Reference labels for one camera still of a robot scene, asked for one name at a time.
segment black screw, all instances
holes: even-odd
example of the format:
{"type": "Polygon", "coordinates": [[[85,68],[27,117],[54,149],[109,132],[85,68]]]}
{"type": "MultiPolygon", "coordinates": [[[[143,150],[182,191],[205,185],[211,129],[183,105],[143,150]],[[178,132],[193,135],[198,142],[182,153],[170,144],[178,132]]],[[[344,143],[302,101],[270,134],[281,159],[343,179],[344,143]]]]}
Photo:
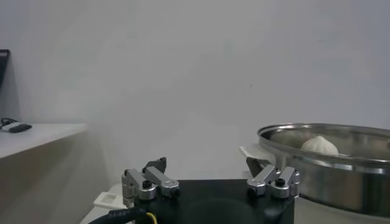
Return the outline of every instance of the black screw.
{"type": "Polygon", "coordinates": [[[149,180],[144,180],[142,182],[142,188],[143,189],[149,189],[149,188],[152,187],[152,185],[153,185],[153,183],[151,181],[149,181],[149,180]]]}
{"type": "Polygon", "coordinates": [[[277,179],[277,180],[275,181],[275,185],[276,185],[277,187],[283,187],[285,184],[286,184],[285,180],[284,180],[284,179],[281,179],[281,178],[279,178],[279,179],[277,179]]]}

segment laptop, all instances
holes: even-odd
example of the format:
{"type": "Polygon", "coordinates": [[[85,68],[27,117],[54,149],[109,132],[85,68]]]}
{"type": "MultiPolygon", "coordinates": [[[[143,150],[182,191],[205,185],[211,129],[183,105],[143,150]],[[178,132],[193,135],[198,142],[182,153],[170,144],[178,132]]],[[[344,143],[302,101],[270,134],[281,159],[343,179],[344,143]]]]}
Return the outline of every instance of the laptop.
{"type": "Polygon", "coordinates": [[[4,79],[5,70],[7,69],[8,59],[10,57],[10,50],[0,49],[0,87],[2,80],[4,79]]]}

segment white shelf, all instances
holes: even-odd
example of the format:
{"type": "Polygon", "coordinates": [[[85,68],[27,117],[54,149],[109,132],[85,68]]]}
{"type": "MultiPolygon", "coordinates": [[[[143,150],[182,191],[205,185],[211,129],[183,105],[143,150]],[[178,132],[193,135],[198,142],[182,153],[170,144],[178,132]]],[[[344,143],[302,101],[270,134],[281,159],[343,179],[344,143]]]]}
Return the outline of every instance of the white shelf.
{"type": "Polygon", "coordinates": [[[0,158],[75,135],[86,129],[85,124],[32,124],[32,128],[25,132],[0,132],[0,158]]]}

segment silver bracket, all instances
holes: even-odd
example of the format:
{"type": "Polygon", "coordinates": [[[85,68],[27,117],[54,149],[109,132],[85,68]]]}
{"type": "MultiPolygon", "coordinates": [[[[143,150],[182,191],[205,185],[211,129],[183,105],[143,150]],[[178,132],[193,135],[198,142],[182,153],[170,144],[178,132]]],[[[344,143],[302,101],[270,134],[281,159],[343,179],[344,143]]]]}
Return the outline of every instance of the silver bracket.
{"type": "Polygon", "coordinates": [[[274,165],[269,164],[256,177],[248,179],[246,183],[250,196],[259,197],[264,195],[268,182],[274,181],[279,174],[280,171],[274,165]]]}
{"type": "Polygon", "coordinates": [[[271,194],[276,198],[298,196],[300,173],[293,167],[286,167],[279,178],[271,183],[271,194]]]}
{"type": "Polygon", "coordinates": [[[138,196],[140,200],[151,200],[156,197],[156,185],[147,181],[136,169],[130,169],[122,177],[122,192],[124,198],[138,196]]]}
{"type": "Polygon", "coordinates": [[[159,186],[164,197],[177,198],[180,196],[179,182],[168,178],[154,166],[146,168],[145,178],[159,186]]]}

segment steamed bun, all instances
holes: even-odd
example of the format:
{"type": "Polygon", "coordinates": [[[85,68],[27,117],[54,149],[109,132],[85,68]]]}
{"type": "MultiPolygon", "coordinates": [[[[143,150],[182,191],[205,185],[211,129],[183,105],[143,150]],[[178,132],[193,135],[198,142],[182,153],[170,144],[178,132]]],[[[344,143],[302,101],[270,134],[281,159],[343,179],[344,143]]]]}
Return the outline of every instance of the steamed bun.
{"type": "Polygon", "coordinates": [[[336,146],[322,136],[307,140],[303,143],[301,149],[323,154],[339,155],[336,146]]]}

